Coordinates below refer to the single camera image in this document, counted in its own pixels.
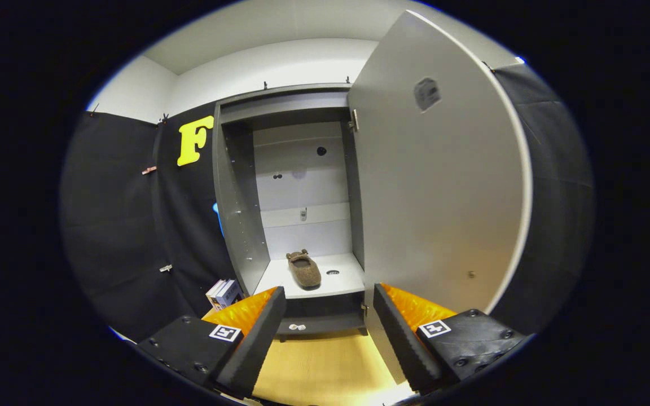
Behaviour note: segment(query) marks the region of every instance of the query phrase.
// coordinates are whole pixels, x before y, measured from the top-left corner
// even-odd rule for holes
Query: gray cabinet
[[[246,294],[284,286],[280,332],[364,324],[398,375],[376,283],[486,314],[508,288],[533,205],[524,128],[490,69],[422,16],[400,16],[352,85],[222,100],[213,134],[230,258]],[[300,249],[317,290],[289,273]]]

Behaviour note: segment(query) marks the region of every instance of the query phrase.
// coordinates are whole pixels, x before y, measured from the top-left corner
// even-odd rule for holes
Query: cabinet door
[[[527,234],[530,160],[513,105],[490,70],[412,11],[374,49],[348,104],[363,205],[366,325],[394,372],[372,310],[374,283],[456,312],[489,312]]]

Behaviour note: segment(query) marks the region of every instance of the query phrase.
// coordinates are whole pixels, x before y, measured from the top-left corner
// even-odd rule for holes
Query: wooden floor
[[[392,404],[412,395],[398,385],[371,337],[350,330],[273,341],[253,396],[293,406]]]

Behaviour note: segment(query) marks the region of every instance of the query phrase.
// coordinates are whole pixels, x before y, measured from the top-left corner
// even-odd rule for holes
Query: stack of books
[[[220,311],[243,299],[240,284],[234,279],[219,280],[207,291],[206,296],[215,311]]]

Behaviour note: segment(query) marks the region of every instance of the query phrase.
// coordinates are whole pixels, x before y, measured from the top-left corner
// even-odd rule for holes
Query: brown slipper
[[[295,274],[297,283],[305,290],[316,289],[320,286],[320,270],[318,265],[308,257],[308,250],[286,254],[289,269]]]

